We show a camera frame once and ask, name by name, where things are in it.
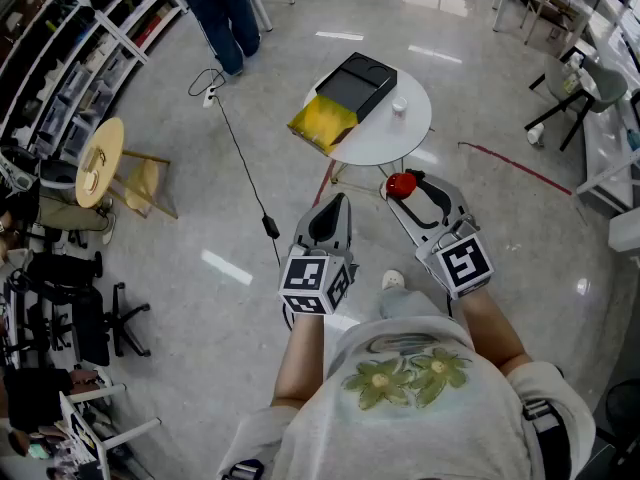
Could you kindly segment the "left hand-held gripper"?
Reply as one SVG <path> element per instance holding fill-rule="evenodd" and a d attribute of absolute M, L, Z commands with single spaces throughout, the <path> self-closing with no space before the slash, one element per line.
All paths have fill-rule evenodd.
<path fill-rule="evenodd" d="M 300 219 L 280 276 L 278 295 L 295 315 L 331 315 L 355 282 L 349 198 L 330 195 Z"/>

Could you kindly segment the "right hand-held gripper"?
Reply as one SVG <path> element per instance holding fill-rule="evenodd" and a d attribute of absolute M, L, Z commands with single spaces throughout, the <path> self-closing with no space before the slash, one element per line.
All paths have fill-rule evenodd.
<path fill-rule="evenodd" d="M 460 190 L 424 171 L 406 169 L 405 173 L 416 179 L 416 187 L 432 202 L 386 199 L 413 242 L 417 260 L 453 300 L 486 285 L 494 268 Z M 441 224 L 451 225 L 441 230 Z"/>

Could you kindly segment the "dark bottle with red cap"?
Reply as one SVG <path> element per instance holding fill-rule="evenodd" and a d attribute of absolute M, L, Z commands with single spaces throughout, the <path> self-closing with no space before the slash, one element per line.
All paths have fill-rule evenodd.
<path fill-rule="evenodd" d="M 417 179 L 409 172 L 394 173 L 385 183 L 386 195 L 398 200 L 408 198 L 416 188 Z"/>

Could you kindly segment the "black box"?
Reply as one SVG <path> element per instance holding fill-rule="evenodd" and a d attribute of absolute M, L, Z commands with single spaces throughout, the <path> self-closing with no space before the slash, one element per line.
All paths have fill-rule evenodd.
<path fill-rule="evenodd" d="M 355 52 L 315 88 L 288 129 L 324 154 L 331 153 L 397 85 L 397 71 Z"/>

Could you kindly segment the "person's left forearm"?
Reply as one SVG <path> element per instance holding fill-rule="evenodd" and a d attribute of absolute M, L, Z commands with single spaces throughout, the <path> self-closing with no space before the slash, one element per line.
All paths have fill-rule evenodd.
<path fill-rule="evenodd" d="M 324 319 L 300 314 L 289 336 L 270 406 L 303 407 L 324 381 Z"/>

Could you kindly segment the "person's right forearm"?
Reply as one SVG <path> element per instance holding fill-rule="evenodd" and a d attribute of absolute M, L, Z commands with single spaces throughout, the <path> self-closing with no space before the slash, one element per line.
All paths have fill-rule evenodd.
<path fill-rule="evenodd" d="M 458 305 L 465 317 L 475 351 L 504 376 L 532 361 L 516 331 L 486 288 L 461 297 Z"/>

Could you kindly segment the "white box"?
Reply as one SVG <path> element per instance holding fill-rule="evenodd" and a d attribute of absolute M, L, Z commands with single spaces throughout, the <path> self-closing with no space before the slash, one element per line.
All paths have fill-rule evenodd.
<path fill-rule="evenodd" d="M 609 221 L 608 245 L 620 253 L 640 250 L 640 207 Z"/>

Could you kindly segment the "red floor tape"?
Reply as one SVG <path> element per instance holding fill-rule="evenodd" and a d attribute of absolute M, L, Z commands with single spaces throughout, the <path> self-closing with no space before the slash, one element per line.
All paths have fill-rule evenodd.
<path fill-rule="evenodd" d="M 322 179 L 322 181 L 321 181 L 321 183 L 319 185 L 319 188 L 318 188 L 318 191 L 317 191 L 316 196 L 314 198 L 312 207 L 316 207 L 319 204 L 319 202 L 320 202 L 320 200 L 322 198 L 323 192 L 324 192 L 324 190 L 326 188 L 326 185 L 331 180 L 335 164 L 336 164 L 336 161 L 332 159 L 330 161 L 330 163 L 329 163 L 329 165 L 328 165 L 328 167 L 326 169 L 326 172 L 324 174 L 324 177 L 323 177 L 323 179 Z"/>
<path fill-rule="evenodd" d="M 542 175 L 541 173 L 539 173 L 539 172 L 537 172 L 537 171 L 535 171 L 535 170 L 533 170 L 533 169 L 531 169 L 531 168 L 529 168 L 529 167 L 527 167 L 527 166 L 525 166 L 525 165 L 523 165 L 523 164 L 521 164 L 519 162 L 516 162 L 516 161 L 510 159 L 509 157 L 507 157 L 505 155 L 502 155 L 502 154 L 500 154 L 500 153 L 498 153 L 496 151 L 493 151 L 493 150 L 491 150 L 489 148 L 486 148 L 485 146 L 482 146 L 482 145 L 479 145 L 479 144 L 470 143 L 470 142 L 467 142 L 467 141 L 459 141 L 459 142 L 457 142 L 457 147 L 459 148 L 461 146 L 467 146 L 467 147 L 472 148 L 472 149 L 474 149 L 476 151 L 479 151 L 479 152 L 484 153 L 486 155 L 489 155 L 489 156 L 491 156 L 493 158 L 496 158 L 496 159 L 498 159 L 498 160 L 500 160 L 500 161 L 502 161 L 502 162 L 504 162 L 504 163 L 506 163 L 508 165 L 511 165 L 515 169 L 517 169 L 519 171 L 522 171 L 522 172 L 524 172 L 524 173 L 536 178 L 537 180 L 539 180 L 539 181 L 545 183 L 546 185 L 548 185 L 548 186 L 550 186 L 550 187 L 562 192 L 563 194 L 565 194 L 565 195 L 567 195 L 569 197 L 574 195 L 574 193 L 570 189 L 568 189 L 568 188 L 556 183 L 555 181 L 553 181 L 550 178 Z"/>

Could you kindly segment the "white round table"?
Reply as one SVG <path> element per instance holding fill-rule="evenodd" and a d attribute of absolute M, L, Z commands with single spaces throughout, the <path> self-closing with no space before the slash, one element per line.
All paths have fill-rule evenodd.
<path fill-rule="evenodd" d="M 350 166 L 374 167 L 402 162 L 427 136 L 432 123 L 432 105 L 427 91 L 410 74 L 397 70 L 397 85 L 376 108 L 327 156 L 336 161 L 329 183 L 339 184 Z M 404 119 L 392 115 L 392 101 L 404 97 L 408 108 Z"/>

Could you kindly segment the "person's grey trouser leg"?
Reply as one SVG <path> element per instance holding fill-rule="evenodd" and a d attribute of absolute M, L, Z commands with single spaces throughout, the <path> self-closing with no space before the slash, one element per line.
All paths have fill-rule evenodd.
<path fill-rule="evenodd" d="M 378 298 L 378 307 L 384 319 L 444 315 L 423 292 L 400 286 L 383 290 Z"/>

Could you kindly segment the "long white desk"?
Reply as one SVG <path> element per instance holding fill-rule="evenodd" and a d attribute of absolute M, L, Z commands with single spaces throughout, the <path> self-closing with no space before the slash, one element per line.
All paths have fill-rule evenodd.
<path fill-rule="evenodd" d="M 583 121 L 586 180 L 576 188 L 579 195 L 598 198 L 617 213 L 634 208 L 633 190 L 640 179 L 632 176 L 631 167 L 640 168 L 640 148 L 633 150 L 627 132 L 640 133 L 640 124 L 632 106 L 633 95 L 640 96 L 640 71 L 624 41 L 621 29 L 611 24 L 590 24 L 598 62 L 620 72 L 628 84 L 623 97 L 601 114 L 590 114 Z"/>

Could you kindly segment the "grey chair with black legs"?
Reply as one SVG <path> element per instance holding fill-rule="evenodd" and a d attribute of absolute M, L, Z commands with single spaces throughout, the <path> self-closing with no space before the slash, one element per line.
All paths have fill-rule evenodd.
<path fill-rule="evenodd" d="M 589 113 L 605 112 L 628 90 L 628 83 L 620 72 L 605 68 L 589 57 L 583 57 L 577 64 L 548 57 L 544 73 L 530 85 L 530 89 L 535 89 L 542 82 L 557 104 L 524 129 L 529 132 L 552 115 L 573 110 L 576 120 L 560 146 L 561 151 L 569 145 Z"/>

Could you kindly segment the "person's white flower-print shirt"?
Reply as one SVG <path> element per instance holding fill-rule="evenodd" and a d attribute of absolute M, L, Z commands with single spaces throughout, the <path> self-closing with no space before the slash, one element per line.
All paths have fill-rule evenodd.
<path fill-rule="evenodd" d="M 443 316 L 370 321 L 341 336 L 303 407 L 246 416 L 219 471 L 253 459 L 266 480 L 543 480 L 524 415 L 538 401 L 564 423 L 576 476 L 595 424 L 554 365 L 504 374 Z"/>

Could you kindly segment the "round wooden side table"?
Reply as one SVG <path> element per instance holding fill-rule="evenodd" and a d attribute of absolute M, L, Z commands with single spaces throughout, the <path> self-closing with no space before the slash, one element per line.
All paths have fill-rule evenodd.
<path fill-rule="evenodd" d="M 80 155 L 75 198 L 83 208 L 97 206 L 110 195 L 146 219 L 152 208 L 177 220 L 173 208 L 157 198 L 160 171 L 171 161 L 124 148 L 125 128 L 120 118 L 106 120 L 88 139 Z"/>

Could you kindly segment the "white desk with equipment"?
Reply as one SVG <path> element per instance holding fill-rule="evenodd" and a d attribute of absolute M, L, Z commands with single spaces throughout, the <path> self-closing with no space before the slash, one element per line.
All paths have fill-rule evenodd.
<path fill-rule="evenodd" d="M 492 30 L 499 32 L 504 13 L 509 0 L 493 0 L 492 9 L 496 11 Z M 566 53 L 574 47 L 593 14 L 591 7 L 584 0 L 527 0 L 525 15 L 520 27 L 526 23 L 529 14 L 535 14 L 525 34 L 524 44 L 530 42 L 536 23 L 541 17 L 551 17 L 551 24 L 557 29 L 563 29 L 567 34 L 563 52 Z"/>

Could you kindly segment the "black office chair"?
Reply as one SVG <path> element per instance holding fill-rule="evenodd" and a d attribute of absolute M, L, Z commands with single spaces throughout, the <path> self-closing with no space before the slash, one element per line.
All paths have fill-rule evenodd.
<path fill-rule="evenodd" d="M 150 357 L 151 351 L 144 348 L 139 339 L 127 329 L 130 320 L 151 306 L 141 304 L 127 312 L 121 311 L 126 284 L 118 282 L 112 289 L 111 311 L 104 310 L 102 294 L 91 287 L 81 293 L 72 303 L 72 334 L 77 360 L 100 367 L 108 367 L 111 356 L 123 357 L 125 343 L 139 357 Z"/>

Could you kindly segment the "white shelf rack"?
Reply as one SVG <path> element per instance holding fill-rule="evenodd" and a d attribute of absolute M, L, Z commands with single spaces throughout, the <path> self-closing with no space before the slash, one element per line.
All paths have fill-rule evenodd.
<path fill-rule="evenodd" d="M 0 0 L 0 144 L 76 161 L 184 0 Z"/>

